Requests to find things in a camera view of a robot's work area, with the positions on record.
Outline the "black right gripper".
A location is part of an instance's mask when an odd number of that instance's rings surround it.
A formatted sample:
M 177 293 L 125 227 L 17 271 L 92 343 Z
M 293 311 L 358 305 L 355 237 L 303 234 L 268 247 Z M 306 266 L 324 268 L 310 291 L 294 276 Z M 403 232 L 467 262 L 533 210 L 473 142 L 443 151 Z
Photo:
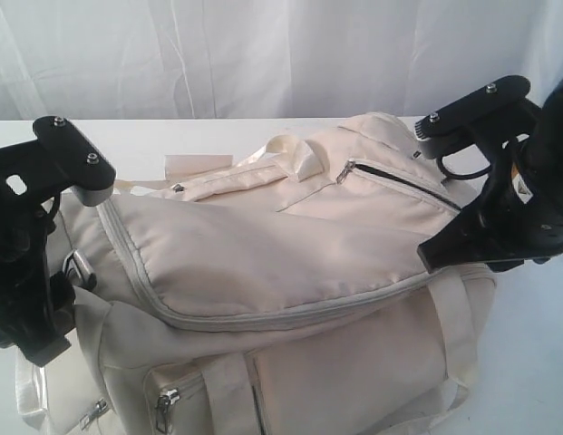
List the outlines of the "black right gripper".
M 505 271 L 563 254 L 563 147 L 515 136 L 477 146 L 490 175 L 469 206 L 417 247 L 427 272 L 481 263 Z

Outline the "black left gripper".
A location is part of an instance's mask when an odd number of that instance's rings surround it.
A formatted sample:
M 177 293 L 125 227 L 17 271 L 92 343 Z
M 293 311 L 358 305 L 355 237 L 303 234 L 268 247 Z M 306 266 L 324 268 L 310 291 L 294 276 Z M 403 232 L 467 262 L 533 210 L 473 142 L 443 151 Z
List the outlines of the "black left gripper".
M 0 149 L 0 348 L 14 345 L 36 366 L 71 347 L 73 286 L 46 255 L 70 185 L 39 140 Z

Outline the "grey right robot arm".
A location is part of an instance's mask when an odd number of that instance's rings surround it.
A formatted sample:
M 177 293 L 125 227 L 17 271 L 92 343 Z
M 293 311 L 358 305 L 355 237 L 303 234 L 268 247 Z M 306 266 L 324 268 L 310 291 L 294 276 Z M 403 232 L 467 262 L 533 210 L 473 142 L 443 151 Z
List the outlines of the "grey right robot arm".
M 563 78 L 543 105 L 508 75 L 431 112 L 414 126 L 422 155 L 448 179 L 444 158 L 476 146 L 489 162 L 480 194 L 417 252 L 433 273 L 484 263 L 495 272 L 563 254 Z

